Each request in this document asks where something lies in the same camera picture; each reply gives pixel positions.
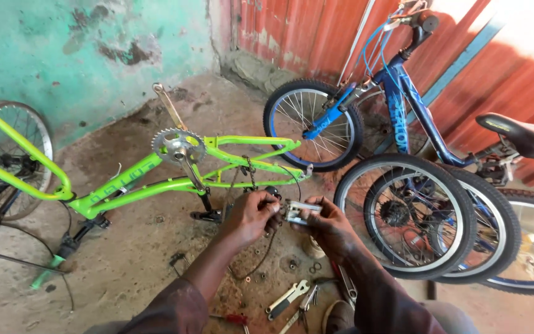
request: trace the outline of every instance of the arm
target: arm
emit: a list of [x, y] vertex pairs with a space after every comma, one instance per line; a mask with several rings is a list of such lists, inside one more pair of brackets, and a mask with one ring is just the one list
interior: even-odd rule
[[362, 333], [444, 333], [438, 321], [382, 268], [341, 209], [324, 197], [306, 202], [323, 210], [320, 215], [302, 211], [308, 226], [292, 224], [292, 228], [309, 233], [330, 259], [347, 270], [358, 290], [354, 322]]
[[261, 238], [265, 229], [277, 226], [271, 217], [278, 211], [278, 200], [266, 191], [239, 197], [218, 235], [183, 276], [162, 290], [119, 333], [200, 333], [209, 316], [209, 303], [232, 258]]

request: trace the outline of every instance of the green bicycle frame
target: green bicycle frame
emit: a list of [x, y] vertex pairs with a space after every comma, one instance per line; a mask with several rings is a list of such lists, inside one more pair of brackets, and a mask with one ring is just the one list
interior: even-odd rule
[[[158, 166], [162, 159], [152, 153], [141, 161], [137, 162], [126, 171], [120, 173], [115, 178], [109, 180], [106, 184], [100, 188], [92, 191], [88, 195], [74, 199], [75, 194], [71, 192], [70, 179], [67, 174], [60, 169], [54, 162], [41, 153], [38, 148], [35, 148], [31, 142], [24, 138], [21, 134], [15, 131], [5, 121], [0, 118], [0, 129], [9, 135], [13, 141], [18, 143], [23, 149], [30, 154], [30, 158], [42, 163], [45, 167], [50, 169], [61, 181], [61, 185], [58, 186], [52, 194], [43, 193], [26, 182], [20, 180], [16, 176], [4, 171], [0, 168], [0, 179], [9, 183], [10, 185], [20, 189], [21, 191], [34, 196], [41, 200], [63, 200], [67, 201], [68, 205], [77, 211], [87, 219], [93, 219], [103, 211], [115, 209], [120, 206], [132, 203], [144, 199], [146, 197], [163, 193], [169, 190], [176, 191], [189, 191], [197, 193], [199, 195], [204, 194], [206, 191], [198, 191], [193, 182], [189, 178], [167, 179], [165, 181], [156, 182], [149, 186], [142, 186], [141, 189], [136, 191], [130, 191], [115, 199], [108, 199], [107, 197], [117, 190], [120, 190], [123, 186], [131, 183], [132, 181], [141, 178], [144, 174], [151, 171], [154, 167]], [[207, 148], [207, 154], [217, 157], [218, 159], [229, 163], [222, 168], [209, 172], [205, 175], [201, 175], [196, 165], [193, 165], [193, 171], [197, 178], [201, 180], [205, 188], [207, 187], [221, 187], [227, 188], [231, 184], [229, 182], [222, 182], [221, 175], [224, 171], [236, 168], [240, 165], [246, 166], [248, 164], [246, 158], [241, 156], [232, 155], [230, 153], [220, 150], [218, 147], [221, 144], [258, 144], [258, 145], [278, 145], [282, 148], [279, 150], [265, 153], [251, 158], [251, 163], [254, 168], [262, 169], [269, 172], [290, 175], [290, 179], [281, 181], [257, 181], [257, 186], [278, 186], [283, 184], [292, 184], [307, 179], [309, 175], [306, 175], [304, 171], [292, 168], [279, 166], [278, 163], [267, 163], [261, 160], [271, 156], [280, 155], [288, 152], [300, 146], [300, 141], [294, 142], [291, 139], [279, 138], [279, 137], [246, 137], [239, 135], [225, 135], [221, 137], [205, 137], [205, 146]], [[252, 186], [250, 182], [238, 182], [233, 185], [234, 188], [243, 188]]]

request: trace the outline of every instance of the shoe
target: shoe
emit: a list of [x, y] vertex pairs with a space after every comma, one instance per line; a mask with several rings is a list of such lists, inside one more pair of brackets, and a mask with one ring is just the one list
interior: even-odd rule
[[329, 306], [323, 318], [323, 333], [333, 334], [354, 326], [354, 309], [345, 301], [337, 300]]

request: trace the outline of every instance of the turquoise wall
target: turquoise wall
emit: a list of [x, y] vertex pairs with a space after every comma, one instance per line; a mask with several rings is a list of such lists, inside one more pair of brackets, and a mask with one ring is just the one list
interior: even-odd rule
[[[61, 148], [214, 69], [206, 0], [0, 0], [0, 100], [43, 115]], [[85, 127], [78, 124], [84, 121]]]

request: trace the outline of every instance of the hand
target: hand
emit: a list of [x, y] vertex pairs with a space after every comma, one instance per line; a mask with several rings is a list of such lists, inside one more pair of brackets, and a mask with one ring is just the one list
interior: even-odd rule
[[291, 223], [293, 230], [312, 236], [327, 256], [343, 265], [352, 250], [362, 241], [351, 227], [341, 209], [324, 196], [310, 197], [305, 201], [323, 207], [320, 214], [302, 210], [300, 217], [308, 226]]
[[253, 244], [265, 232], [274, 232], [279, 226], [279, 200], [265, 190], [245, 193], [234, 201], [234, 206], [219, 229], [219, 237], [235, 242], [238, 249]]

